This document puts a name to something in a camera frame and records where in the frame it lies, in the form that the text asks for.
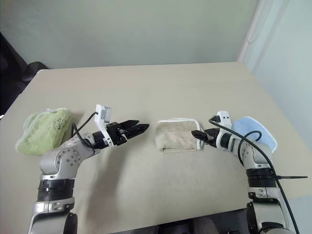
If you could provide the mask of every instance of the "white wall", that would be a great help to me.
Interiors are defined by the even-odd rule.
[[[260,30],[249,35],[258,38],[248,44],[242,61],[312,148],[312,1],[266,4],[272,7],[262,13],[266,20]]]
[[[0,30],[50,68],[235,61],[256,0],[0,0]]]

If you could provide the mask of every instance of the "green towel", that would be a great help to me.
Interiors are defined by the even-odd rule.
[[[23,136],[16,142],[16,151],[25,155],[42,155],[57,148],[71,121],[70,111],[65,108],[47,109],[29,116],[23,126]]]

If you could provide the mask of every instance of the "blue towel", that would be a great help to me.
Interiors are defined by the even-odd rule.
[[[266,129],[261,123],[251,117],[243,117],[233,123],[232,129],[241,135],[246,135],[251,131],[258,130],[262,133],[262,137],[258,142],[267,144],[272,153],[277,149],[277,141],[273,135]],[[256,140],[259,137],[259,134],[251,134],[248,136],[251,140]]]

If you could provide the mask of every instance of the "towel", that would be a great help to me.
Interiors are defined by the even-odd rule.
[[[156,146],[165,154],[200,150],[203,143],[193,137],[192,130],[202,131],[194,118],[160,120],[155,132]]]
[[[251,131],[258,130],[262,133],[261,139],[258,141],[259,143],[267,144],[272,153],[277,149],[277,141],[273,137],[273,135],[266,129],[260,122],[251,117],[243,117],[236,122],[233,123],[232,129],[241,135],[246,135]],[[252,140],[256,140],[259,137],[257,133],[251,134],[248,138]]]
[[[70,111],[65,108],[32,114],[24,122],[24,134],[16,142],[16,151],[25,155],[42,155],[57,148],[71,121]]]

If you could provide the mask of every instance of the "table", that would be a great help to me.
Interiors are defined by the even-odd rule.
[[[112,121],[150,128],[126,144],[84,161],[75,182],[78,233],[112,233],[244,208],[244,168],[234,155],[206,146],[164,155],[156,149],[160,119],[208,118],[227,110],[251,116],[275,136],[273,164],[289,198],[312,194],[312,154],[257,80],[239,62],[41,70],[0,121],[0,233],[26,233],[39,185],[39,156],[15,152],[32,113],[65,107],[80,125],[100,103]],[[95,132],[93,122],[82,132]]]

